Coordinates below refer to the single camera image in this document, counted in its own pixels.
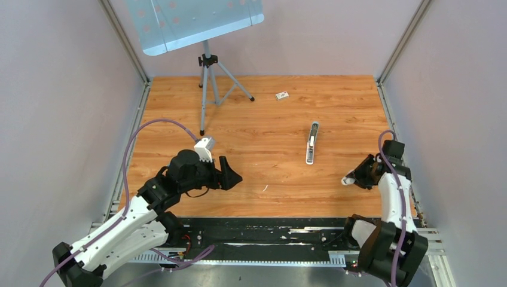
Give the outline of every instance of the metal sheet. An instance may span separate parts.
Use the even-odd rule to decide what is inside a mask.
[[[116,271],[103,287],[119,287],[122,284],[159,268],[156,264],[126,264]],[[423,261],[419,272],[414,276],[410,287],[436,286],[432,279],[429,262]],[[129,287],[385,287],[385,284],[370,275],[356,277],[346,275],[340,268],[305,267],[261,267],[261,266],[223,266],[195,265],[191,268],[169,273],[155,273]]]

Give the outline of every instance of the light blue panel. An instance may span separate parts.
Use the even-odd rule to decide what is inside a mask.
[[[424,214],[457,286],[505,286],[507,2],[433,1],[387,80]]]
[[[127,0],[143,52],[168,51],[264,20],[261,0]]]

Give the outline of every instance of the robotic arm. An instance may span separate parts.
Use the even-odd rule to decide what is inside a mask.
[[[355,184],[371,189],[378,185],[382,196],[382,219],[372,221],[359,215],[352,215],[346,221],[345,239],[353,246],[360,247],[358,269],[386,282],[391,281],[391,266],[395,249],[402,233],[402,220],[406,220],[406,234],[401,246],[401,255],[396,262],[396,284],[408,286],[428,249],[427,238],[417,234],[410,211],[411,186],[410,169],[401,160],[405,145],[397,141],[385,141],[382,147],[387,159],[396,170],[401,183],[405,204],[395,175],[379,155],[368,157],[342,179],[344,185]],[[405,206],[405,218],[402,216]]]
[[[85,238],[71,245],[58,244],[53,249],[55,266],[110,229],[58,271],[65,286],[100,286],[117,268],[142,252],[165,243],[175,245],[183,235],[183,225],[166,210],[177,204],[183,193],[203,187],[229,190],[241,182],[242,177],[231,169],[225,157],[219,157],[221,171],[215,168],[210,152],[214,143],[212,138],[203,138],[194,151],[180,151],[169,166],[162,167],[139,189],[126,216],[121,210]],[[120,218],[123,220],[112,226]]]

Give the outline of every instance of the aluminum frame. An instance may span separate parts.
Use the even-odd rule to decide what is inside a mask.
[[[116,15],[116,12],[114,11],[111,5],[111,2],[109,0],[99,0],[99,3],[100,6],[102,6],[104,13],[106,13],[106,16],[109,22],[111,23],[112,28],[118,35],[118,39],[120,40],[123,48],[125,49],[125,52],[127,53],[130,61],[132,62],[134,68],[138,72],[141,81],[144,83],[145,86],[147,86],[149,83],[149,78],[146,74],[146,71],[144,71],[144,68],[132,46],[132,43],[129,41],[129,37],[127,37],[127,34],[125,33],[125,30],[123,29],[120,20],[118,19],[118,16]]]
[[[379,84],[384,84],[386,82],[394,65],[398,61],[398,58],[400,57],[401,53],[407,46],[407,43],[409,42],[410,38],[416,31],[416,28],[418,27],[422,18],[424,17],[424,15],[426,15],[427,9],[429,8],[432,2],[433,0],[422,0],[421,3],[419,4],[419,7],[417,7],[416,13],[412,16],[412,19],[410,20],[405,32],[401,36],[401,39],[399,40],[395,50],[391,54],[389,61],[387,61],[386,66],[384,67],[382,73],[378,78]]]
[[[134,132],[135,129],[137,129],[141,123],[142,116],[146,107],[146,100],[148,98],[148,94],[151,88],[151,82],[148,76],[146,75],[146,72],[144,71],[141,62],[139,61],[139,58],[137,57],[132,44],[128,40],[128,37],[126,36],[123,28],[121,27],[120,21],[118,20],[118,17],[114,13],[114,10],[109,2],[109,0],[99,0],[101,3],[106,15],[108,16],[108,19],[111,21],[111,25],[115,29],[120,41],[122,42],[122,45],[125,48],[125,51],[130,57],[130,60],[132,61],[133,65],[135,66],[136,70],[138,71],[138,74],[141,78],[141,80],[145,83],[145,91],[141,97],[138,111],[136,113],[135,119],[132,123],[131,132]],[[397,60],[399,59],[401,53],[403,52],[404,48],[406,47],[407,43],[409,42],[411,36],[415,32],[417,26],[419,25],[420,21],[424,17],[424,15],[427,12],[427,9],[429,8],[429,5],[431,4],[432,0],[422,0],[419,7],[417,8],[417,11],[415,12],[413,18],[410,21],[410,24],[407,26],[403,36],[399,40],[395,50],[393,51],[389,61],[387,62],[386,66],[384,67],[381,75],[379,76],[377,80],[377,89],[378,93],[384,108],[384,112],[386,114],[387,121],[389,123],[389,127],[393,129],[393,131],[396,133],[396,121],[393,119],[391,113],[390,113],[390,106],[386,99],[386,92],[384,89],[384,83],[389,77],[393,67],[396,65]],[[130,160],[132,159],[132,152],[135,147],[135,141],[133,142],[132,148],[130,150],[130,155],[128,158],[127,168],[128,165],[130,165]],[[108,205],[108,208],[106,212],[104,213],[104,222],[111,217],[111,215],[115,214],[118,211],[118,207],[120,204],[120,198],[121,198],[121,191],[123,189],[123,175],[121,173],[121,166],[119,168],[118,172],[118,178],[115,183],[115,187],[112,193],[111,202]],[[411,193],[414,202],[416,203],[416,209],[419,214],[422,214],[419,209],[419,204],[414,196],[414,193]],[[100,226],[102,223],[92,223],[91,230],[93,231],[95,228]],[[429,239],[429,250],[427,252],[427,258],[431,264],[432,267],[432,274],[435,279],[435,284],[437,287],[456,287],[456,283],[454,281],[454,277],[451,274],[447,256],[445,254],[445,250],[443,247],[443,244],[440,240],[438,231],[436,229],[432,228],[419,228],[420,234],[428,237]],[[270,266],[308,266],[308,267],[324,267],[324,266],[334,266],[333,264],[333,258],[340,258],[342,257],[357,257],[358,251],[332,251],[329,253],[330,255],[330,262],[329,264],[327,262],[303,262],[303,263],[297,263],[297,262],[249,262],[249,261],[229,261],[229,262],[222,262],[222,261],[213,261],[213,262],[202,262],[202,264],[215,264],[215,265],[270,265]],[[159,258],[150,257],[148,255],[139,255],[138,257],[134,258],[132,262],[143,262],[143,263],[157,263]]]

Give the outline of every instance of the cable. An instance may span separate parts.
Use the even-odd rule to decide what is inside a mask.
[[[393,257],[393,263],[391,265],[391,286],[394,287],[394,286],[397,286],[396,285],[396,266],[398,265],[399,254],[401,252],[401,246],[403,245],[403,241],[405,240],[405,235],[407,233],[407,203],[405,202],[405,194],[403,192],[403,187],[401,185],[401,180],[399,179],[398,173],[396,172],[394,167],[391,165],[389,160],[387,160],[387,157],[386,157],[384,151],[382,150],[382,138],[386,133],[392,134],[393,140],[396,140],[396,135],[392,130],[383,131],[380,134],[380,136],[378,137],[378,150],[380,151],[380,156],[382,157],[382,160],[386,163],[387,167],[389,168],[389,170],[392,172],[393,176],[395,177],[396,184],[398,185],[398,191],[401,196],[401,208],[402,208],[402,210],[401,210],[401,216],[402,216],[401,234],[399,236],[398,244],[395,249],[395,255]]]
[[[201,196],[205,196],[206,193],[209,191],[209,188],[202,194],[199,194],[198,196],[191,196],[188,194],[188,192],[186,192],[185,194],[188,196],[188,197],[192,197],[193,199],[196,199],[197,197],[201,197]]]
[[[123,218],[125,218],[125,216],[129,212],[129,206],[130,206],[129,184],[127,183],[127,156],[129,155],[130,146],[132,145],[132,142],[136,139],[136,136],[138,135],[138,133],[142,129],[144,129],[146,126],[149,126],[150,124],[159,123],[159,122],[173,123],[173,124],[177,125],[178,127],[184,129],[190,135],[190,137],[194,140],[194,142],[199,141],[199,139],[197,139],[197,137],[190,130],[188,130],[185,126],[183,126],[182,124],[180,124],[179,122],[177,122],[175,120],[170,120],[168,118],[159,118],[156,120],[148,121],[145,124],[141,125],[134,133],[132,133],[132,135],[130,136],[129,142],[127,144],[127,147],[125,148],[125,152],[123,153],[123,161],[122,161],[122,165],[121,165],[121,169],[123,172],[123,186],[125,187],[125,200],[126,200],[125,207],[123,208],[123,213],[121,214],[121,217],[118,218],[113,224],[111,224],[111,226],[106,228],[103,232],[101,232],[95,238],[91,239],[88,243],[86,243],[81,248],[79,248],[76,252],[74,252],[73,254],[68,256],[67,258],[65,258],[65,260],[63,260],[60,264],[58,264],[54,269],[52,269],[52,271],[46,275],[44,280],[42,280],[39,287],[44,287],[44,285],[49,281],[49,279],[51,278],[51,276],[54,273],[56,273],[58,270],[60,270],[60,268],[62,268],[70,260],[72,260],[77,255],[79,255],[83,250],[86,250],[92,244],[97,242],[97,240],[101,239],[104,235],[108,234],[113,228],[115,228],[118,224],[120,224],[120,222],[123,220]]]
[[[187,238],[188,239],[187,251],[185,251],[185,255],[188,255],[188,251],[190,250],[190,247],[192,247],[192,239],[188,235],[185,235],[183,238]]]
[[[146,272],[144,273],[143,275],[140,275],[139,277],[131,280],[131,281],[128,281],[127,283],[121,285],[120,287],[126,287],[126,286],[129,286],[130,284],[134,283],[134,282],[137,282],[141,279],[143,279],[144,277],[147,277],[149,275],[152,275],[154,273],[157,273],[157,272],[164,272],[164,271],[169,271],[170,273],[172,273],[173,271],[178,271],[178,270],[182,270],[182,269],[185,269],[187,267],[189,267],[190,265],[194,264],[195,262],[197,261],[200,261],[202,260],[203,258],[205,258],[206,256],[208,256],[212,251],[213,249],[215,248],[215,245],[210,245],[208,246],[205,250],[203,250],[203,252],[201,252],[199,255],[197,255],[194,259],[190,260],[190,261],[175,261],[169,257],[167,257],[164,253],[156,250],[156,249],[150,249],[151,251],[155,252],[156,254],[159,254],[160,256],[162,256],[163,258],[165,258],[166,260],[172,262],[172,263],[175,263],[178,265],[178,267],[175,267],[175,268],[157,268],[155,270],[151,270],[149,272]]]

